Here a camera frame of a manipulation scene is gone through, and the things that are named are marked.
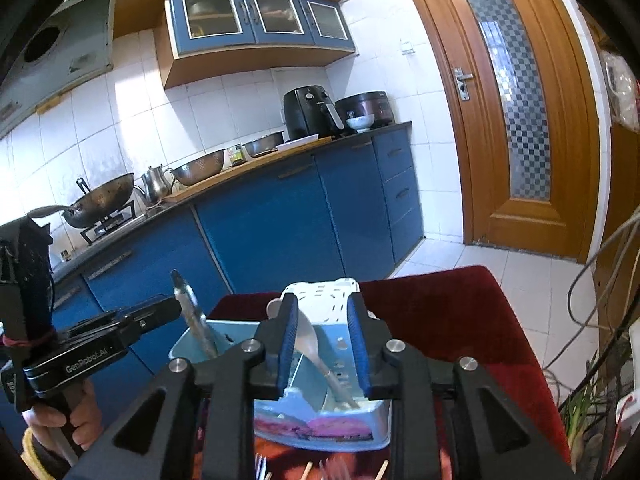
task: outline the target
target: wok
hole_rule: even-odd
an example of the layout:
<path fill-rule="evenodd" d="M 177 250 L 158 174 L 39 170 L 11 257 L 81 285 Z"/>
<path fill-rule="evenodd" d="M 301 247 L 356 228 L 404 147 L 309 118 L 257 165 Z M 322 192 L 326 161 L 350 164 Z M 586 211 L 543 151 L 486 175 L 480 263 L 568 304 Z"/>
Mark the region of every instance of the wok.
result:
<path fill-rule="evenodd" d="M 89 189 L 84 178 L 76 180 L 84 196 L 71 206 L 53 205 L 34 209 L 27 213 L 30 218 L 44 218 L 62 211 L 62 218 L 71 227 L 87 229 L 99 220 L 122 208 L 133 192 L 133 173 L 110 180 L 95 189 Z"/>

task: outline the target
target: countertop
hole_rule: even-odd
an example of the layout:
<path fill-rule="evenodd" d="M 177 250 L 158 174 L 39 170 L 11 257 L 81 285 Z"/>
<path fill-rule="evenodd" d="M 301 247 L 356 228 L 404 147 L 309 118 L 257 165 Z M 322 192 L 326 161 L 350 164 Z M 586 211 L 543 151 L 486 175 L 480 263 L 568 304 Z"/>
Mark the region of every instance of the countertop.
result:
<path fill-rule="evenodd" d="M 117 241 L 122 240 L 123 238 L 140 229 L 142 226 L 146 226 L 154 222 L 157 218 L 164 216 L 170 211 L 182 206 L 189 205 L 189 202 L 192 202 L 195 198 L 203 195 L 213 187 L 223 186 L 235 180 L 240 180 L 243 176 L 247 176 L 248 174 L 259 170 L 260 168 L 270 166 L 271 164 L 276 164 L 277 162 L 285 160 L 292 156 L 300 155 L 302 153 L 318 152 L 329 148 L 335 148 L 337 146 L 340 146 L 341 144 L 347 144 L 348 142 L 353 141 L 353 139 L 359 136 L 376 136 L 385 132 L 389 132 L 391 130 L 395 130 L 399 126 L 410 126 L 411 124 L 411 121 L 405 121 L 404 123 L 390 124 L 389 126 L 382 126 L 381 128 L 377 128 L 375 130 L 370 130 L 362 134 L 356 134 L 340 139 L 318 139 L 314 142 L 292 148 L 291 150 L 287 150 L 285 152 L 270 153 L 269 155 L 265 155 L 250 162 L 246 162 L 242 166 L 229 168 L 228 170 L 222 171 L 221 173 L 203 180 L 202 182 L 194 184 L 193 186 L 189 186 L 185 190 L 170 195 L 160 205 L 147 209 L 144 215 L 138 216 L 132 221 L 127 222 L 122 227 L 116 229 L 113 233 L 95 242 L 93 245 L 86 247 L 81 251 L 76 251 L 72 255 L 70 261 L 60 263 L 53 268 L 53 278 L 56 283 L 64 280 L 65 278 L 75 273 L 78 269 L 80 269 L 80 267 L 91 260 L 94 256 L 106 250 Z"/>

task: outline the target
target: stove burner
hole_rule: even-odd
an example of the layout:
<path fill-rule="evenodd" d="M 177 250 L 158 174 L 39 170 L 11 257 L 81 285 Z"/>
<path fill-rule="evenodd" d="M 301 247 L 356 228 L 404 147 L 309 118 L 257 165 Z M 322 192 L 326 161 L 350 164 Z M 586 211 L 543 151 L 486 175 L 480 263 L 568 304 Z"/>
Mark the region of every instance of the stove burner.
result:
<path fill-rule="evenodd" d="M 130 216 L 128 218 L 125 218 L 125 215 L 123 214 L 123 212 L 125 212 L 127 209 L 130 210 Z M 108 235 L 109 233 L 112 233 L 118 227 L 120 227 L 123 224 L 126 224 L 130 220 L 133 220 L 135 217 L 136 217 L 136 211 L 133 205 L 133 200 L 131 200 L 130 202 L 127 202 L 124 206 L 122 206 L 117 211 L 101 219 L 96 225 L 93 225 L 88 229 L 81 231 L 80 234 L 82 238 L 84 238 L 84 240 L 86 240 L 86 242 L 89 245 L 93 245 L 95 241 L 99 240 L 103 236 Z M 95 237 L 93 240 L 91 240 L 91 238 L 88 237 L 89 231 L 94 232 Z"/>

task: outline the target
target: frosted glass door window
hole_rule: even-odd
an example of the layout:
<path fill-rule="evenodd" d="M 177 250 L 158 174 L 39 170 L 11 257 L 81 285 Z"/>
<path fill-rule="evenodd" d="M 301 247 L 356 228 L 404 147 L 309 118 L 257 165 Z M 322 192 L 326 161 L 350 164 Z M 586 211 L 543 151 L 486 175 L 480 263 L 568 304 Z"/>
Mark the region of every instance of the frosted glass door window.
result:
<path fill-rule="evenodd" d="M 513 0 L 467 0 L 494 67 L 509 147 L 511 196 L 548 201 L 551 154 L 538 65 Z"/>
<path fill-rule="evenodd" d="M 182 1 L 191 39 L 242 33 L 233 0 Z"/>
<path fill-rule="evenodd" d="M 347 39 L 347 34 L 344 31 L 342 21 L 335 7 L 316 4 L 314 2 L 309 2 L 309 7 L 311 8 L 314 21 L 318 26 L 320 36 L 335 38 L 336 40 Z"/>
<path fill-rule="evenodd" d="M 265 32 L 304 34 L 293 0 L 254 0 Z"/>

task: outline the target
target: metal teapot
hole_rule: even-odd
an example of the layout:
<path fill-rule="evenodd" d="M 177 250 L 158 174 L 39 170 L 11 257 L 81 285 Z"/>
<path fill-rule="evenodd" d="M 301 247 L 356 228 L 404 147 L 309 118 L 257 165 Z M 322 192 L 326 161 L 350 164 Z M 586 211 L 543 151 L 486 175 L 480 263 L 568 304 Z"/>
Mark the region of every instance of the metal teapot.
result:
<path fill-rule="evenodd" d="M 142 175 L 142 182 L 145 185 L 145 189 L 142 189 L 140 186 L 134 186 L 133 189 L 140 195 L 142 202 L 145 203 L 146 207 L 150 207 L 158 204 L 165 196 L 171 195 L 172 189 L 175 184 L 175 177 L 172 175 L 171 184 L 164 177 L 164 174 L 169 172 L 171 173 L 171 169 L 167 168 L 166 170 L 162 169 L 162 164 L 157 168 L 152 168 L 149 166 L 149 169 L 146 173 Z"/>

